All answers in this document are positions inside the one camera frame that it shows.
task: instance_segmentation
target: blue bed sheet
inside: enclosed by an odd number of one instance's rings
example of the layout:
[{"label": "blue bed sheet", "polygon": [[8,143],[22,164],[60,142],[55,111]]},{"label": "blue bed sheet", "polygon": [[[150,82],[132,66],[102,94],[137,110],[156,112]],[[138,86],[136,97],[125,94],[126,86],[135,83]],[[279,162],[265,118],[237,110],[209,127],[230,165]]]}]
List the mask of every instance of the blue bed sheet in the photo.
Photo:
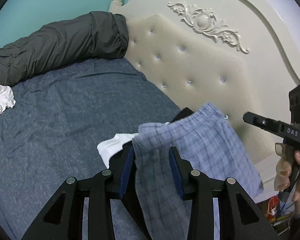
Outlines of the blue bed sheet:
[{"label": "blue bed sheet", "polygon": [[[15,108],[0,115],[0,224],[13,240],[67,177],[85,179],[106,168],[98,143],[179,112],[126,59],[89,59],[13,92]],[[120,201],[112,201],[112,214],[116,239],[143,239]],[[86,222],[84,228],[87,239]]]}]

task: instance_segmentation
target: silver rivet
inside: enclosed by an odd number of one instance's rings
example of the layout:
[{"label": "silver rivet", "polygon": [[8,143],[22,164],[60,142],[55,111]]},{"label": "silver rivet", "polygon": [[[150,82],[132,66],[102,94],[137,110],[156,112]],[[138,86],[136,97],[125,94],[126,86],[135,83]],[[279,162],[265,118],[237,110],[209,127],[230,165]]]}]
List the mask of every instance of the silver rivet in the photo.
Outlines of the silver rivet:
[{"label": "silver rivet", "polygon": [[103,170],[102,175],[103,176],[109,176],[111,174],[111,170]]},{"label": "silver rivet", "polygon": [[198,170],[192,170],[191,171],[191,175],[192,176],[199,176],[200,175],[200,171],[198,171]]},{"label": "silver rivet", "polygon": [[72,183],[75,182],[75,178],[74,178],[74,177],[69,177],[69,178],[66,180],[66,182],[67,182],[68,184],[72,184]]},{"label": "silver rivet", "polygon": [[229,183],[229,184],[234,184],[234,183],[236,183],[236,180],[234,179],[234,178],[228,178],[227,179],[227,182]]}]

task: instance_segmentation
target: headboard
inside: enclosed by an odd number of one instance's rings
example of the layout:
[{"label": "headboard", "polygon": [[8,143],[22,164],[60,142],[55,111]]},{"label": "headboard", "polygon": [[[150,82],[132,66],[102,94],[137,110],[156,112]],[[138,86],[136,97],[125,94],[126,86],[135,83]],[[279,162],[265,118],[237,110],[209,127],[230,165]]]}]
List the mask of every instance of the headboard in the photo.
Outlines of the headboard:
[{"label": "headboard", "polygon": [[264,0],[129,0],[123,6],[114,0],[110,11],[127,19],[125,57],[133,66],[180,108],[216,105],[273,191],[280,139],[242,120],[251,111],[290,122],[288,93],[300,84],[300,53],[272,7]]}]

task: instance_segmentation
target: teal wall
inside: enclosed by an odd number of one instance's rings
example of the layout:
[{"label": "teal wall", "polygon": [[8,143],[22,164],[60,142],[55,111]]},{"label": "teal wall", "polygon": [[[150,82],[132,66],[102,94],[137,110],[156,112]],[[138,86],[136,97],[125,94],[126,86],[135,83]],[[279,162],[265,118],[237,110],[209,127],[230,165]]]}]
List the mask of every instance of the teal wall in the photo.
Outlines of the teal wall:
[{"label": "teal wall", "polygon": [[8,0],[0,11],[0,48],[44,24],[108,11],[112,0]]}]

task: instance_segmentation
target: tufted headboard panel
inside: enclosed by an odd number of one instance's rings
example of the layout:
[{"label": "tufted headboard panel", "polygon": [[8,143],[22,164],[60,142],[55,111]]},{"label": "tufted headboard panel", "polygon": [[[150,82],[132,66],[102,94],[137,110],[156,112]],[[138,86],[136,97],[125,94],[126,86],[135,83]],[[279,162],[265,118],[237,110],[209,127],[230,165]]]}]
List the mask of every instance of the tufted headboard panel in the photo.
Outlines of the tufted headboard panel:
[{"label": "tufted headboard panel", "polygon": [[228,119],[254,163],[271,154],[268,134],[243,123],[246,111],[260,112],[252,77],[235,54],[186,35],[160,15],[128,22],[126,58],[180,108],[198,110],[206,102]]}]

